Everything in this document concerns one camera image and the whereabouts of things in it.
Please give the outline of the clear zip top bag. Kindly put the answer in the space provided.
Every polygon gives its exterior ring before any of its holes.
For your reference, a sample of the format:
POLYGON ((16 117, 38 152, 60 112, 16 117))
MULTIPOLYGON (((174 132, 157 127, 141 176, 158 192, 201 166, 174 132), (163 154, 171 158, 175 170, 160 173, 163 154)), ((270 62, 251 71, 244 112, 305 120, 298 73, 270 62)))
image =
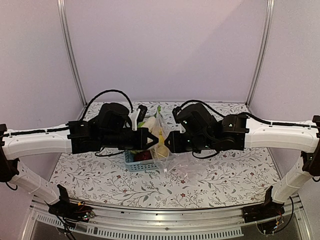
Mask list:
POLYGON ((196 183, 196 179, 199 178, 206 170, 206 166, 192 156, 191 153, 171 153, 166 161, 161 163, 160 172, 166 176, 169 174, 177 173, 183 180, 189 180, 192 184, 196 183))

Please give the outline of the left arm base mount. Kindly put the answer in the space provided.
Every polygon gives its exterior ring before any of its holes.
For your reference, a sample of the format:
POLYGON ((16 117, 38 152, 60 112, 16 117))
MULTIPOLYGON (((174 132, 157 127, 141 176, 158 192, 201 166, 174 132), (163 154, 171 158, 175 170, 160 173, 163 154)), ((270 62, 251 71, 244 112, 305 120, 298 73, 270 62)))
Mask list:
POLYGON ((49 205, 48 212, 74 222, 88 222, 89 219, 95 216, 93 208, 86 205, 85 201, 73 203, 59 200, 57 203, 49 205))

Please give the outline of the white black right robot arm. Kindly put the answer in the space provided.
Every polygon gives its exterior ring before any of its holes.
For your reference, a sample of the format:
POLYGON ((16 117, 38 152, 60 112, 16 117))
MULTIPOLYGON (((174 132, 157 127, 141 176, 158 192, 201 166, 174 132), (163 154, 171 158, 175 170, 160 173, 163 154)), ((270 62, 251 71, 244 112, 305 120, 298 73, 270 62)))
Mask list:
POLYGON ((180 130, 171 131, 164 144, 173 154, 204 150, 278 148, 301 152, 283 179, 265 193, 258 213, 269 218, 308 180, 320 175, 320 117, 303 122, 264 120, 249 112, 223 115, 200 100, 188 100, 172 110, 180 130))

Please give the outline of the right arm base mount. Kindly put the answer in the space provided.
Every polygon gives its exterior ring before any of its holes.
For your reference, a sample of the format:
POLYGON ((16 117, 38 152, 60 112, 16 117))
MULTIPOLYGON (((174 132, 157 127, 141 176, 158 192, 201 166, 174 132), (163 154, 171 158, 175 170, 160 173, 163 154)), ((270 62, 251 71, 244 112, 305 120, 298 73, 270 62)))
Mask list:
POLYGON ((242 218, 245 223, 259 222, 257 229, 264 235, 274 234, 285 213, 283 204, 267 204, 264 203, 245 206, 241 209, 242 218))

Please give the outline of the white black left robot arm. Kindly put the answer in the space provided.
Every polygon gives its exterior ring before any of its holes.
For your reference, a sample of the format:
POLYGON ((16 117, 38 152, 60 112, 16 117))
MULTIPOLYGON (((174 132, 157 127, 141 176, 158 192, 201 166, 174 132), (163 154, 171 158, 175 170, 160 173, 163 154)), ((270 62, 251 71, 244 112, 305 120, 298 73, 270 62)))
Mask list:
POLYGON ((102 148, 148 150, 159 139, 147 127, 138 127, 146 112, 143 105, 134 109, 112 102, 103 104, 98 114, 89 120, 82 116, 55 127, 13 130, 1 124, 0 181, 24 188, 54 206, 63 217, 70 217, 75 210, 67 190, 30 171, 20 158, 51 153, 75 155, 98 152, 102 148))

